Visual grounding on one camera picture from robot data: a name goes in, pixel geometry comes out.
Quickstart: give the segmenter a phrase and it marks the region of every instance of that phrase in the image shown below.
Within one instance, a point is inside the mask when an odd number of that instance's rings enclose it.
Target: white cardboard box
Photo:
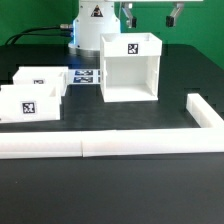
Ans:
[[[53,85],[2,85],[0,124],[60,120],[61,95]]]
[[[50,84],[60,89],[61,96],[65,95],[68,79],[68,67],[19,67],[13,76],[17,84]]]
[[[158,100],[160,39],[151,33],[102,34],[100,51],[105,102]]]

